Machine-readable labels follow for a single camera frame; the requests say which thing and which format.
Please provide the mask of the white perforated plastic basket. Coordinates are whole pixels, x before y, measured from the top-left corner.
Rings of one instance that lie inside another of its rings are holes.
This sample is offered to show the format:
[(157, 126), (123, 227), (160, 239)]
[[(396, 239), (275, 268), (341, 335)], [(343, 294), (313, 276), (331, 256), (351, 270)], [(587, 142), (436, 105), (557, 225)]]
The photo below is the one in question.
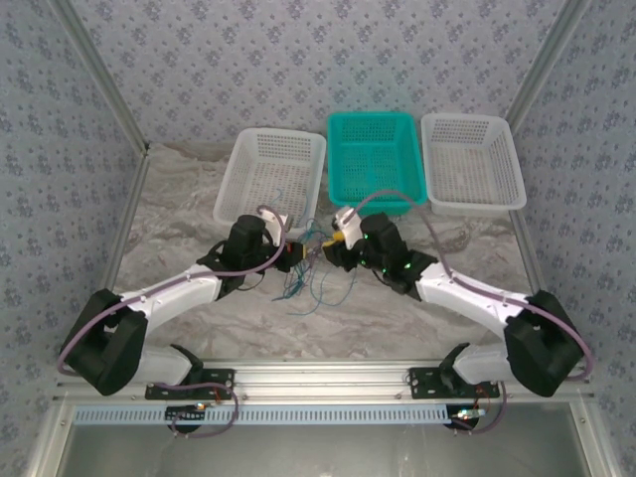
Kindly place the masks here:
[(316, 133), (248, 128), (237, 138), (213, 210), (216, 223), (231, 226), (261, 205), (291, 220), (290, 235), (302, 235), (315, 216), (326, 139)]
[(500, 217), (527, 194), (509, 123), (497, 116), (430, 113), (420, 120), (428, 201), (442, 216)]

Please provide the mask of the aluminium frame post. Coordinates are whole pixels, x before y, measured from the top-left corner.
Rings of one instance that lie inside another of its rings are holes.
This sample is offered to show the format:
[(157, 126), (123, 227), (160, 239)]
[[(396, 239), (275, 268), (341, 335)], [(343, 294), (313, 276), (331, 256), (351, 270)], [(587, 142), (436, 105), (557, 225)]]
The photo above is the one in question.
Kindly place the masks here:
[(506, 113), (516, 134), (592, 0), (564, 0)]
[(144, 156), (147, 151), (144, 136), (71, 0), (47, 1), (128, 142), (137, 153)]

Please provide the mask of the aluminium table side rail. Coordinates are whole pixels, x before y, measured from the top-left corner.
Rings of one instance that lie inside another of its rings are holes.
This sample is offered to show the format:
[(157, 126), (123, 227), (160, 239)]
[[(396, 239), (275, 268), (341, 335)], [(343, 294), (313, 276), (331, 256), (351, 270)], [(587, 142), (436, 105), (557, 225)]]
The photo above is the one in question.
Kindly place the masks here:
[(555, 304), (557, 300), (554, 297), (548, 298), (526, 220), (521, 212), (512, 212), (510, 218), (531, 286), (531, 292), (523, 299), (522, 325), (514, 325), (513, 335), (528, 349), (527, 354), (533, 361), (542, 367), (552, 367), (554, 363), (563, 361), (562, 354), (568, 353), (567, 334), (545, 316), (544, 306)]
[(133, 180), (131, 197), (124, 208), (114, 257), (109, 260), (106, 272), (108, 281), (90, 296), (71, 330), (73, 334), (81, 330), (86, 332), (79, 340), (68, 338), (67, 355), (58, 359), (60, 366), (68, 365), (71, 373), (87, 378), (98, 386), (114, 377), (117, 371), (130, 378), (139, 366), (142, 334), (147, 328), (147, 319), (142, 312), (132, 310), (130, 301), (122, 294), (115, 293), (112, 285), (121, 264), (124, 240), (130, 232), (146, 172), (147, 162), (143, 161)]

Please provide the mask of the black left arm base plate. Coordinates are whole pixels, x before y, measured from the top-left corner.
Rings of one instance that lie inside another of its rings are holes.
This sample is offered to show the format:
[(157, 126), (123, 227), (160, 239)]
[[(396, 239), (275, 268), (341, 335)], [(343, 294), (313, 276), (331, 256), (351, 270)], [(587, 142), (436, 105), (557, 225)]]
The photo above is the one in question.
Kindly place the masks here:
[(191, 371), (180, 384), (148, 385), (144, 397), (148, 400), (232, 400), (233, 369), (207, 369)]

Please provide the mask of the aluminium frame leg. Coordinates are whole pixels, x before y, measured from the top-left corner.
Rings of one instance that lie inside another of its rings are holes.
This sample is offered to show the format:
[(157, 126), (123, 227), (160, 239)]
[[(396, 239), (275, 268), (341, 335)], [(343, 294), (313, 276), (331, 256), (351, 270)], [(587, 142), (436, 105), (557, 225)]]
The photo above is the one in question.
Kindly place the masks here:
[(597, 403), (579, 398), (570, 411), (590, 476), (623, 477)]
[(45, 414), (23, 477), (56, 477), (73, 426), (75, 406), (55, 401)]

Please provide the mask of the grey metal panel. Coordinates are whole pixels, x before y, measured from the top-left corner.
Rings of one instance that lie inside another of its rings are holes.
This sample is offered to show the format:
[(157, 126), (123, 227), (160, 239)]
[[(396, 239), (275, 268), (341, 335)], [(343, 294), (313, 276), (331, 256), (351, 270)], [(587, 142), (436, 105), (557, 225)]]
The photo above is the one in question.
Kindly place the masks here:
[(78, 426), (57, 477), (591, 477), (568, 426), (238, 426), (178, 439), (164, 426)]

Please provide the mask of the small black controller board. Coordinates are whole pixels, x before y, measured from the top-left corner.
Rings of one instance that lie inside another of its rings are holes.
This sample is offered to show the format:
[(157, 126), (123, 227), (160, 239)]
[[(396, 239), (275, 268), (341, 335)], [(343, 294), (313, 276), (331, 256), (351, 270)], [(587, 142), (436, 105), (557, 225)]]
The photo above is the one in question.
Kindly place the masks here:
[(479, 407), (453, 407), (449, 408), (449, 425), (459, 430), (472, 431), (477, 426), (479, 419), (486, 415), (486, 410)]
[(166, 422), (191, 422), (203, 421), (206, 416), (207, 407), (202, 403), (171, 405), (167, 406), (164, 412)]

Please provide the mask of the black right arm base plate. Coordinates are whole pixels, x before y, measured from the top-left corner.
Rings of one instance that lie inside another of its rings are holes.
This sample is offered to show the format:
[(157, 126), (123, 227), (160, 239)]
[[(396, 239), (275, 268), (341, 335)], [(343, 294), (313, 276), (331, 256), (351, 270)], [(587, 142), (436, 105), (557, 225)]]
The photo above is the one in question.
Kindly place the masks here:
[(501, 395), (496, 384), (490, 382), (469, 384), (452, 368), (410, 368), (406, 381), (413, 399), (498, 398)]

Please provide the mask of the aluminium mounting rail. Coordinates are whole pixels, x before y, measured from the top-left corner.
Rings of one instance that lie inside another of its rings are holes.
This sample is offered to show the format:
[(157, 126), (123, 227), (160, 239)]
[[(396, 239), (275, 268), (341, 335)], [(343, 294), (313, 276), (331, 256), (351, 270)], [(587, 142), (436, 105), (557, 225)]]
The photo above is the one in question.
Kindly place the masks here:
[[(410, 368), (434, 367), (431, 360), (207, 360), (206, 367), (235, 370), (235, 390), (247, 404), (398, 403), (411, 399)], [(550, 398), (531, 394), (517, 382), (506, 382), (509, 403), (593, 400), (592, 384), (563, 383)], [(52, 400), (75, 403), (140, 403), (145, 386), (130, 385), (103, 397), (79, 378), (62, 377)]]

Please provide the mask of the teal perforated plastic basket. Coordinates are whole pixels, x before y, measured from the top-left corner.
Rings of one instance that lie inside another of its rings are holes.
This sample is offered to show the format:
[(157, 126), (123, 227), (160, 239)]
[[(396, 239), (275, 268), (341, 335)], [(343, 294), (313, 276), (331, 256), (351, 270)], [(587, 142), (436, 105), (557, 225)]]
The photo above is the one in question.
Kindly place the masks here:
[(427, 190), (413, 118), (405, 112), (336, 112), (327, 119), (329, 199), (355, 207), (379, 190), (422, 205)]

